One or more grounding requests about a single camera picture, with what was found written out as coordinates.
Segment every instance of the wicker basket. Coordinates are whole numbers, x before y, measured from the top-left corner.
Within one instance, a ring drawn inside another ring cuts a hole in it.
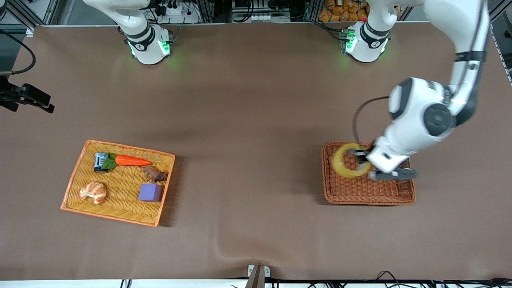
[[[144,173],[140,172],[138,166],[117,166],[108,173],[95,173],[93,166],[97,152],[143,158],[151,161],[158,171],[168,172],[167,179],[157,183],[165,185],[161,202],[144,202],[138,199],[141,184],[147,183]],[[160,221],[174,162],[173,154],[88,140],[71,174],[60,208],[65,211],[156,227]],[[80,200],[78,197],[80,189],[91,181],[98,181],[105,185],[107,194],[105,200],[99,205],[94,205],[92,198]]]
[[[368,174],[353,179],[338,175],[332,168],[332,157],[341,146],[347,143],[329,142],[322,148],[324,195],[327,201],[334,204],[410,205],[416,200],[412,180],[373,181]],[[361,145],[367,149],[371,147],[370,143]],[[353,156],[344,155],[343,162],[347,168],[357,169],[357,161]]]

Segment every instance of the yellow wicker basket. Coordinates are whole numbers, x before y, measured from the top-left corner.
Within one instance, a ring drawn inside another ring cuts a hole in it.
[[[151,161],[158,171],[168,172],[165,181],[157,182],[159,185],[165,185],[161,202],[144,202],[138,199],[141,184],[148,183],[138,166],[117,166],[108,173],[95,173],[94,161],[97,152],[143,158]],[[155,150],[87,140],[71,174],[60,208],[65,211],[156,227],[162,214],[175,158],[173,154]],[[78,197],[80,189],[91,181],[98,181],[105,185],[107,194],[105,200],[99,205],[94,205],[92,198],[80,200]]]

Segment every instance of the blue can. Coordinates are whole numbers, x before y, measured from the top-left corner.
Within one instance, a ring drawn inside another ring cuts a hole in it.
[[[106,159],[109,158],[109,154],[105,152],[98,152],[96,153],[96,157],[94,159],[94,172],[96,173],[106,173],[109,170],[108,169],[102,169],[101,165],[103,165],[103,162],[105,162]]]

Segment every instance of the basket rim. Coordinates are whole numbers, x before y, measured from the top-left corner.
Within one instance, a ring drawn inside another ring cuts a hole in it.
[[[331,187],[329,185],[330,182],[330,167],[329,167],[329,159],[327,149],[331,146],[339,146],[346,143],[353,142],[344,142],[344,141],[333,141],[326,142],[322,145],[322,172],[323,172],[323,182],[324,182],[324,197],[325,199],[332,204],[342,204],[342,205],[390,205],[390,206],[400,206],[400,205],[411,205],[416,201],[416,190],[414,187],[414,181],[408,180],[411,185],[411,199],[407,201],[344,201],[344,200],[334,200],[331,192]],[[362,145],[371,145],[371,142],[361,142]]]
[[[78,171],[78,167],[80,166],[80,163],[82,162],[82,159],[86,154],[87,148],[89,147],[89,145],[94,144],[94,143],[117,146],[117,147],[121,147],[123,149],[140,150],[143,152],[150,152],[150,153],[155,153],[155,154],[159,154],[159,155],[169,156],[171,158],[171,161],[169,163],[169,171],[167,172],[167,179],[165,180],[165,187],[164,187],[164,191],[162,194],[162,200],[160,201],[160,207],[158,208],[158,214],[156,217],[156,221],[154,223],[146,223],[146,222],[140,222],[140,221],[135,221],[135,220],[130,220],[130,219],[121,219],[121,218],[117,218],[114,216],[108,216],[108,215],[99,215],[99,214],[95,214],[95,213],[68,207],[68,198],[69,198],[69,194],[71,192],[71,186],[73,184],[73,180],[75,179],[75,174]],[[160,223],[160,216],[162,215],[162,210],[163,210],[163,206],[165,203],[165,198],[167,196],[167,190],[169,188],[170,178],[171,178],[171,175],[173,172],[175,161],[176,161],[176,155],[171,154],[171,153],[142,148],[142,147],[130,146],[130,145],[125,145],[125,144],[88,139],[86,141],[86,143],[83,145],[82,151],[80,152],[80,155],[78,156],[78,159],[76,160],[75,168],[73,168],[73,172],[71,173],[71,177],[69,178],[68,186],[66,187],[66,192],[64,193],[64,199],[62,200],[62,203],[60,204],[60,209],[63,211],[71,211],[71,212],[76,212],[76,213],[100,217],[100,218],[118,220],[118,221],[129,222],[129,223],[140,224],[140,225],[151,226],[151,227],[157,227]]]

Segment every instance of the brown food item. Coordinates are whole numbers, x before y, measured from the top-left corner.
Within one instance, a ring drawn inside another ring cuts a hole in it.
[[[349,21],[357,21],[357,14],[349,13]]]
[[[336,8],[336,1],[335,0],[325,0],[325,7],[327,10],[332,10]]]
[[[354,2],[354,1],[351,1],[351,0],[345,0],[345,2],[343,3],[343,9],[345,11],[349,11],[350,13],[357,12],[358,8],[359,8],[359,3],[358,2]]]
[[[331,11],[331,21],[339,21],[339,13],[338,11]]]
[[[357,12],[357,20],[362,21],[364,18],[366,18],[366,11],[364,9],[361,9]]]
[[[348,21],[349,20],[349,12],[345,11],[339,16],[340,21]]]
[[[164,181],[167,179],[167,173],[158,172],[158,170],[155,168],[155,166],[152,166],[152,165],[142,166],[140,171],[144,172],[146,175],[146,179],[153,183],[156,181]]]
[[[86,184],[80,189],[80,200],[85,200],[87,197],[91,197],[94,199],[94,204],[98,205],[103,202],[106,196],[106,189],[102,183],[92,181],[89,184]]]
[[[322,22],[328,22],[331,19],[331,13],[327,10],[320,11],[320,16],[318,17],[318,20]]]

